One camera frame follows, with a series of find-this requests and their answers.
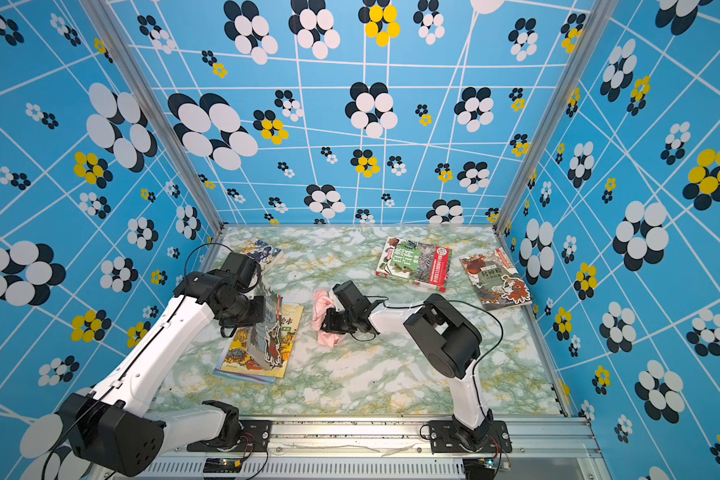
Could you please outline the yellow Chinese history picture book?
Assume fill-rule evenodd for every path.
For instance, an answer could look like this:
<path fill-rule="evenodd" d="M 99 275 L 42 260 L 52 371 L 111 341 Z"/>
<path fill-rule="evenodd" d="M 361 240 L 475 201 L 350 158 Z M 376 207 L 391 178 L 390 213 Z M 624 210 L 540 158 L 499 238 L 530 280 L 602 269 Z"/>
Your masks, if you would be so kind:
<path fill-rule="evenodd" d="M 225 366 L 231 367 L 232 364 L 238 364 L 240 373 L 249 373 L 253 375 L 261 375 L 274 377 L 276 381 L 285 376 L 286 368 L 293 350 L 296 333 L 300 325 L 304 307 L 301 305 L 282 305 L 282 343 L 281 352 L 283 358 L 283 366 L 273 370 L 262 370 L 256 362 L 247 353 L 248 335 L 251 327 L 238 329 L 229 341 L 227 349 L 223 352 L 222 357 L 225 358 Z"/>

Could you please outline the red manga book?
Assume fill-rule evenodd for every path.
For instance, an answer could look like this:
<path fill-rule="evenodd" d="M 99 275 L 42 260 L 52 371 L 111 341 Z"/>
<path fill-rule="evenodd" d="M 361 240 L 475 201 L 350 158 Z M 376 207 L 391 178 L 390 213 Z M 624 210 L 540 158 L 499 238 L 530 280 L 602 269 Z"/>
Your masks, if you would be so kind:
<path fill-rule="evenodd" d="M 238 252 L 255 260 L 262 271 L 277 263 L 283 256 L 283 251 L 260 239 L 254 239 L 243 244 Z"/>

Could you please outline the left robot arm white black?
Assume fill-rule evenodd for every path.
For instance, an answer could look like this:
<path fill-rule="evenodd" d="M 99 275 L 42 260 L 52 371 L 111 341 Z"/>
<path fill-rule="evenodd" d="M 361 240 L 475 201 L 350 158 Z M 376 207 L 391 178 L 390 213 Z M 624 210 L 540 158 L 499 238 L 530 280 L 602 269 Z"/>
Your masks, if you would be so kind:
<path fill-rule="evenodd" d="M 209 324 L 226 331 L 263 321 L 265 300 L 251 293 L 261 277 L 259 263 L 236 252 L 218 269 L 186 274 L 167 312 L 126 358 L 89 393 L 63 402 L 57 412 L 63 430 L 55 444 L 68 444 L 78 458 L 127 477 L 174 448 L 236 447 L 243 432 L 232 405 L 211 400 L 165 417 L 147 412 L 167 374 Z"/>

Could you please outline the white book with galaxy cover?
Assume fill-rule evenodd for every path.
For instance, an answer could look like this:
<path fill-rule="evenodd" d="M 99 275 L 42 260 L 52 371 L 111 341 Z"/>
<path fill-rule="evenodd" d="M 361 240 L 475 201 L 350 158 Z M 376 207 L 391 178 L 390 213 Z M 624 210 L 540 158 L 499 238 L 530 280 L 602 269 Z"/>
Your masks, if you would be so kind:
<path fill-rule="evenodd" d="M 274 377 L 240 373 L 238 367 L 238 364 L 232 364 L 231 367 L 227 368 L 225 366 L 225 358 L 222 357 L 214 368 L 213 375 L 223 379 L 246 381 L 264 385 L 272 385 L 276 382 Z"/>

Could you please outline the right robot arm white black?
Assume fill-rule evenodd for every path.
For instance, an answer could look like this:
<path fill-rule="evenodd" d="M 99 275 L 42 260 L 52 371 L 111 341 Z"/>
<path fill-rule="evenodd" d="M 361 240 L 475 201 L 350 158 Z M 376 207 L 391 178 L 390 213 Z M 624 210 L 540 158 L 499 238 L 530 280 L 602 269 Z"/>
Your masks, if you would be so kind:
<path fill-rule="evenodd" d="M 454 436 L 467 451 L 482 448 L 493 420 L 480 386 L 478 361 L 482 335 L 451 302 L 431 294 L 412 306 L 388 306 L 346 281 L 328 292 L 333 305 L 320 329 L 326 333 L 406 334 L 429 364 L 447 379 L 452 403 Z"/>

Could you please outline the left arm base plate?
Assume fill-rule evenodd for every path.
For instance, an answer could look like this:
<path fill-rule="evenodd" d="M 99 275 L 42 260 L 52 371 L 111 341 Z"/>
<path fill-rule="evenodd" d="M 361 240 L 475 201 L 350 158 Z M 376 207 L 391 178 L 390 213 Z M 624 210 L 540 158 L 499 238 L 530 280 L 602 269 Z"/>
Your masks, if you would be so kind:
<path fill-rule="evenodd" d="M 239 422 L 239 433 L 229 445 L 212 445 L 211 441 L 198 441 L 186 447 L 188 452 L 264 452 L 272 436 L 274 422 L 271 420 L 243 419 Z"/>

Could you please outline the grey teal warrior book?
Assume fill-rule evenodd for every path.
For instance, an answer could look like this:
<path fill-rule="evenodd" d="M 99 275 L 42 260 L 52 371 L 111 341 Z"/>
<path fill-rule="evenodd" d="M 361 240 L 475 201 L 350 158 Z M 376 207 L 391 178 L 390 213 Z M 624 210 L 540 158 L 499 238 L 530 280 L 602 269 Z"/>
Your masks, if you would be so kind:
<path fill-rule="evenodd" d="M 283 366 L 282 298 L 267 288 L 262 290 L 262 294 L 263 320 L 250 328 L 246 350 L 262 370 L 273 370 Z"/>

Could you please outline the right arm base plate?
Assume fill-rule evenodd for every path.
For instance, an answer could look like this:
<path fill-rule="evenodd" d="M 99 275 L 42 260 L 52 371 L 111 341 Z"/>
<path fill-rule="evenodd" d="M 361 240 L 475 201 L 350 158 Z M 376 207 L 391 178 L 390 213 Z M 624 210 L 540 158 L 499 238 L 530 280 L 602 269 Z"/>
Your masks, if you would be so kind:
<path fill-rule="evenodd" d="M 497 456 L 513 451 L 507 424 L 484 421 L 471 430 L 455 419 L 433 420 L 426 424 L 433 453 L 485 453 Z"/>

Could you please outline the pink cloth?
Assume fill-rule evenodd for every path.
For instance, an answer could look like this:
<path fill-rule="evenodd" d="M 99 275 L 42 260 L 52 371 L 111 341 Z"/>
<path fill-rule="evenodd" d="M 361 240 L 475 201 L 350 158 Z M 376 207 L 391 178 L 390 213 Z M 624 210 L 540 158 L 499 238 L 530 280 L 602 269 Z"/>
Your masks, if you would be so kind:
<path fill-rule="evenodd" d="M 334 309 L 335 301 L 330 297 L 327 290 L 315 290 L 313 294 L 313 309 L 311 326 L 317 332 L 319 345 L 329 349 L 334 348 L 342 339 L 340 334 L 329 333 L 322 329 L 323 322 L 327 318 L 329 309 Z"/>

